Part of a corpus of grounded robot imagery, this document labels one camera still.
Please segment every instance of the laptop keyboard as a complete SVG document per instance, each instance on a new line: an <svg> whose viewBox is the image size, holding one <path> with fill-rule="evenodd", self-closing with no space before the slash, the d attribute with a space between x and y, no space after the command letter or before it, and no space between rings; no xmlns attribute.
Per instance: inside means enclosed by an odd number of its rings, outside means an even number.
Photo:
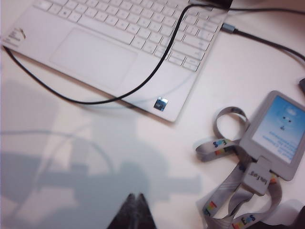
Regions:
<svg viewBox="0 0 305 229"><path fill-rule="evenodd" d="M34 6L161 58L186 5L169 0L36 0ZM197 71L221 20L190 8L166 60Z"/></svg>

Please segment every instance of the black cable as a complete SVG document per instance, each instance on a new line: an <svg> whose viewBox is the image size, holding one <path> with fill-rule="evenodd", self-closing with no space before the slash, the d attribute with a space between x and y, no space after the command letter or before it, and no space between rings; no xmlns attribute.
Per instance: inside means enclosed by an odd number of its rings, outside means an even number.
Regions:
<svg viewBox="0 0 305 229"><path fill-rule="evenodd" d="M260 42L260 43L264 43L264 44L267 44L267 45L270 45L272 47L275 47L277 49L283 49L283 50L286 50L298 57L300 57L303 61L305 61L305 56L303 56L302 54L300 54L299 52L296 52L288 47L285 47L283 45L280 45L280 44L277 44L277 43L274 43L274 42L270 42L270 41L267 41L263 38L260 38L260 37L256 37L254 35L251 35L249 33L246 33L246 32L242 32L242 31L239 31L238 29L234 29L233 31L233 34L237 34L237 35L240 35L240 36L243 36L243 37L246 37L246 38L249 38L249 39L252 39L252 40L255 40L257 42Z"/></svg>
<svg viewBox="0 0 305 229"><path fill-rule="evenodd" d="M286 13L295 13L305 15L305 11L300 10L291 10L291 9L284 9L284 8L230 8L229 11L248 11L248 12L286 12Z"/></svg>
<svg viewBox="0 0 305 229"><path fill-rule="evenodd" d="M290 10L290 9L282 9L282 8L260 8L260 9L247 9L247 8L225 8L225 7L219 7L219 6L213 6L213 5L205 5L205 4L194 4L194 5L189 5L186 6L184 8L184 10L182 11L179 20L177 21L176 27L173 31L173 35L169 41L169 44L163 54L163 56L161 57L161 59L159 60L158 64L156 65L156 67L154 68L154 70L152 71L152 73L136 88L132 89L131 91L119 96L119 97L115 97L112 99L108 99L108 100L103 100L103 101L96 101L96 102L83 102L83 101L78 101L78 100L74 100L74 99L70 99L60 93L58 93L57 91L53 90L52 88L50 88L49 86L47 86L44 82L42 82L40 79L38 79L34 74L32 74L28 69L26 69L15 57L14 55L11 53L11 51L7 48L4 47L5 51L8 53L8 55L10 56L10 58L12 58L12 60L23 70L25 71L32 79L34 79L36 82L38 82L41 86L43 86L45 89L47 89L48 91L50 91L51 93L55 94L56 96L60 97L63 100L67 100L69 102L72 103L77 103L77 104L86 104L86 105L94 105L94 104L105 104L105 103L111 103L114 101L118 101L121 100L133 93L135 93L136 91L138 91L140 88L142 88L148 81L150 81L150 79L154 76L154 74L157 72L157 70L160 68L161 64L163 63L163 61L165 60L166 55L168 54L173 41L175 39L175 36L178 32L179 26L181 24L181 21L185 15L185 12L191 8L191 7L202 7L202 8L206 8L206 7L214 7L217 9L222 9L222 10L231 10L231 11L252 11L252 12L260 12L260 11L279 11L279 12L289 12L289 13L296 13L296 14L302 14L305 15L304 11L299 11L299 10Z"/></svg>

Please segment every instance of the white table surface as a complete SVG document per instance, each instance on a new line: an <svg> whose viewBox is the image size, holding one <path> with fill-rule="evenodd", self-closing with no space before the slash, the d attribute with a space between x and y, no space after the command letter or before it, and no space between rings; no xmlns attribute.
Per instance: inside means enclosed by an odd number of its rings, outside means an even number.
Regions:
<svg viewBox="0 0 305 229"><path fill-rule="evenodd" d="M31 0L1 0L1 33ZM235 7L289 7L303 0L235 0ZM238 29L305 54L305 17L287 13L232 12ZM33 73L80 100L102 93L26 57ZM34 82L1 48L1 225L12 228L106 228L129 193L144 193L160 229L201 229L200 208L237 163L236 156L202 163L195 148L214 137L212 123L227 106L252 120L271 90L305 105L297 83L305 64L266 45L221 32L175 123L124 102L99 106L67 103ZM238 123L219 124L237 138ZM305 205L305 158L266 220L290 224ZM255 197L239 215L260 211Z"/></svg>

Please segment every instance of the white laptop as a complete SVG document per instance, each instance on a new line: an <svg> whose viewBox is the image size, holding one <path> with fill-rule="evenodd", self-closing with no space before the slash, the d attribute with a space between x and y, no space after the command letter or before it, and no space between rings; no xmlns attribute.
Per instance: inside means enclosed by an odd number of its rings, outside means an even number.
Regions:
<svg viewBox="0 0 305 229"><path fill-rule="evenodd" d="M150 75L187 5L186 0L35 0L1 42L120 96ZM226 13L189 9L160 69L123 100L175 121Z"/></svg>

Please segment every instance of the lanyard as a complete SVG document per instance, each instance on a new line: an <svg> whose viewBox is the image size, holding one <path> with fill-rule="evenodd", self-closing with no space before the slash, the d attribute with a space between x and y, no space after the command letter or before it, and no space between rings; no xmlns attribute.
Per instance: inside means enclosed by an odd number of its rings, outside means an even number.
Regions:
<svg viewBox="0 0 305 229"><path fill-rule="evenodd" d="M268 192L271 196L270 208L263 213L246 213L234 218L241 205L248 202L254 195L253 192L247 190L242 185L245 170L253 162L253 159L239 146L240 139L231 141L224 138L220 133L217 126L217 119L229 113L235 113L243 117L245 130L247 130L250 122L245 113L238 107L227 107L220 111L213 124L213 130L218 139L204 143L196 148L197 157L203 162L214 160L231 153L236 153L240 159L237 166L208 199L202 209L204 218L208 224L208 229L245 229L268 217L282 199L282 189L279 179L275 174L272 174L268 186ZM221 219L214 218L214 215L230 196L232 197L229 201L228 214Z"/></svg>

